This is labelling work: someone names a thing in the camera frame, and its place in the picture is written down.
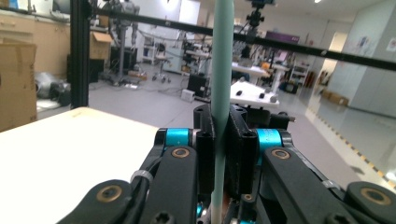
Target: light green pole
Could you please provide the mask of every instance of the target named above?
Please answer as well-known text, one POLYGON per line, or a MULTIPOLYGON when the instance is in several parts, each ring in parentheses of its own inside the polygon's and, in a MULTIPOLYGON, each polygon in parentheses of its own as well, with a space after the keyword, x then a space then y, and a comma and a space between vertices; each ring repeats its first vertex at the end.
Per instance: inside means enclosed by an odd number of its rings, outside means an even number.
POLYGON ((221 223, 225 169, 225 128, 230 112, 233 60, 233 0, 216 0, 213 29, 213 75, 211 108, 216 133, 215 189, 212 193, 212 224, 221 223))

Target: office chair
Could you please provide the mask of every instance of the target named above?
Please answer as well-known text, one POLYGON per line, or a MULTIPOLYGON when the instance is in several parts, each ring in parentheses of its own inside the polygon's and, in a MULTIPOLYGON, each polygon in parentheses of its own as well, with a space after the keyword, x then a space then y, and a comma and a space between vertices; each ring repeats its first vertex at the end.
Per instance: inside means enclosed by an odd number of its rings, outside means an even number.
POLYGON ((168 80, 168 83, 170 83, 171 78, 163 72, 163 64, 169 63, 169 59, 171 59, 165 56, 165 50, 165 44, 158 45, 154 58, 157 62, 160 62, 160 72, 155 73, 154 77, 152 77, 152 80, 155 81, 157 77, 159 77, 161 79, 161 83, 164 83, 166 80, 168 80))

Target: ceiling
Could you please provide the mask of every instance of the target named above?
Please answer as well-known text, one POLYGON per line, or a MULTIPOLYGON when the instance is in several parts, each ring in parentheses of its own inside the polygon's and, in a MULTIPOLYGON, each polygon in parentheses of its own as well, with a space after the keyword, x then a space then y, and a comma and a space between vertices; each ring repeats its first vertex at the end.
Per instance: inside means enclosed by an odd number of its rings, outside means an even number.
MULTIPOLYGON (((266 6, 265 13, 279 13, 296 16, 309 16, 331 21, 353 22, 361 9, 384 2, 386 0, 276 0, 277 6, 266 6)), ((215 0, 200 0, 206 8, 214 8, 215 0)), ((234 0, 235 10, 251 11, 251 3, 247 0, 234 0)))

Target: purple sign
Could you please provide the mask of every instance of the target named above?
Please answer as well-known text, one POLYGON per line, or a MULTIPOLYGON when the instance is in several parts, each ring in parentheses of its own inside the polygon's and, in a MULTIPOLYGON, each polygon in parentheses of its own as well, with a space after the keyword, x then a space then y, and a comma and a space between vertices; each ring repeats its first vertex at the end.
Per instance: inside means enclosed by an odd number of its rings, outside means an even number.
POLYGON ((265 38, 267 39, 272 39, 272 40, 278 40, 281 42, 286 42, 286 43, 291 43, 291 44, 298 44, 298 41, 300 40, 300 37, 297 35, 284 35, 281 33, 275 33, 268 31, 267 34, 265 35, 265 38))

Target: floor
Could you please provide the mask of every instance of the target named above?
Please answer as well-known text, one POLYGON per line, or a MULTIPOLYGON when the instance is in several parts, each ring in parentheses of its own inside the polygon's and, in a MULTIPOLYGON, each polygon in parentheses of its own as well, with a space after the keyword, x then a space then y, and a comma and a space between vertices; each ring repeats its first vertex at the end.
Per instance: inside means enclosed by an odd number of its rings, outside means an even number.
MULTIPOLYGON (((192 128, 192 110, 202 102, 181 100, 188 78, 169 74, 171 83, 152 81, 157 66, 141 64, 148 81, 137 89, 90 85, 90 107, 156 127, 192 128)), ((334 105, 321 100, 317 90, 296 95, 279 93, 280 106, 296 118, 289 132, 294 145, 329 179, 341 187, 369 181, 396 192, 396 119, 334 105)), ((68 106, 38 113, 44 119, 69 110, 68 106)))

